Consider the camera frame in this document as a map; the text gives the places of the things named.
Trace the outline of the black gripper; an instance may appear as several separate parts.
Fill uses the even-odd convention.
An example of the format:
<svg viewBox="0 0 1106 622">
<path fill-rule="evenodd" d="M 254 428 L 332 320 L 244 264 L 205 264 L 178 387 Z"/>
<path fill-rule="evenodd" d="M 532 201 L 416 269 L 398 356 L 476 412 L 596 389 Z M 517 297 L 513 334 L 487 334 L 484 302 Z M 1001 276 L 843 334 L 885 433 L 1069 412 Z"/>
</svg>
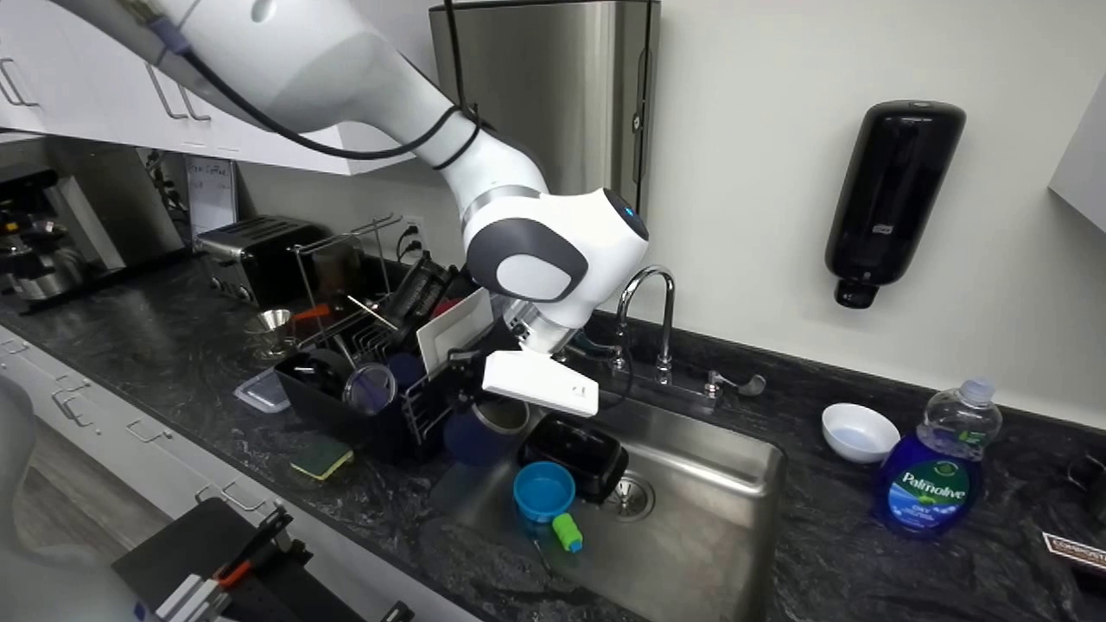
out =
<svg viewBox="0 0 1106 622">
<path fill-rule="evenodd" d="M 482 342 L 482 345 L 446 352 L 446 380 L 459 405 L 482 397 L 484 366 L 491 352 L 498 352 L 498 342 Z"/>
</svg>

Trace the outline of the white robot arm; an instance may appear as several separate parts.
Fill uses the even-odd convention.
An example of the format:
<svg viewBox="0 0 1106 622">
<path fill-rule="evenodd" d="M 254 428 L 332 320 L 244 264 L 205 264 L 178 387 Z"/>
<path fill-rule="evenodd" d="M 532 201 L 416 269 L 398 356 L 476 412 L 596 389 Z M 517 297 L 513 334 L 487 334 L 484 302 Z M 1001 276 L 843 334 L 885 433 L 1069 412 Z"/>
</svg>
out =
<svg viewBox="0 0 1106 622">
<path fill-rule="evenodd" d="M 642 216 L 607 186 L 558 192 L 540 165 L 454 102 L 357 0 L 55 0 L 217 110 L 311 148 L 332 123 L 380 131 L 454 190 L 468 274 L 506 302 L 498 397 L 592 419 L 603 389 L 561 352 L 645 260 Z"/>
</svg>

